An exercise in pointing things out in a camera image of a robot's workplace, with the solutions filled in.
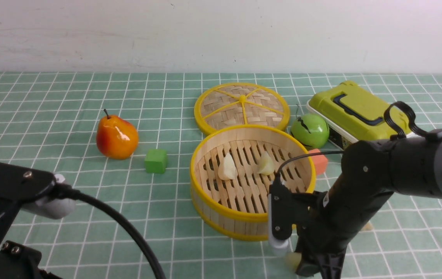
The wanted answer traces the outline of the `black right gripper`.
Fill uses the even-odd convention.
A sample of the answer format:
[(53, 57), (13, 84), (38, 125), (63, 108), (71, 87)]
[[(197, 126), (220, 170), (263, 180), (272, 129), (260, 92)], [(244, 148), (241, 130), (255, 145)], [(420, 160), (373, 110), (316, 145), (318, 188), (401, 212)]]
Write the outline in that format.
[(301, 277), (340, 279), (348, 244), (361, 229), (361, 195), (350, 189), (291, 193)]

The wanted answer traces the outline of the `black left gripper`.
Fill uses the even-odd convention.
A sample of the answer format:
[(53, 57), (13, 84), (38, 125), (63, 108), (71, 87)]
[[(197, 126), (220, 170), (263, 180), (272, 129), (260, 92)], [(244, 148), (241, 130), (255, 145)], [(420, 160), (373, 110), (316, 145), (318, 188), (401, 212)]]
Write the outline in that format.
[(21, 208), (20, 198), (49, 196), (61, 174), (0, 162), (0, 279), (56, 279), (42, 270), (40, 251), (5, 240)]

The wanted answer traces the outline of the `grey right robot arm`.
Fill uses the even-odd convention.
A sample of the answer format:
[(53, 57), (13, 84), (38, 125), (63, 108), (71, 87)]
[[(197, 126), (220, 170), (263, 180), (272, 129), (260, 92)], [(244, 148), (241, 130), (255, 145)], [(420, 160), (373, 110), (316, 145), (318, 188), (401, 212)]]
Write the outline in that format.
[(358, 141), (342, 151), (341, 175), (327, 192), (269, 187), (269, 242), (285, 252), (293, 226), (298, 241), (286, 259), (301, 277), (339, 279), (348, 244), (394, 193), (442, 199), (442, 129), (425, 137)]

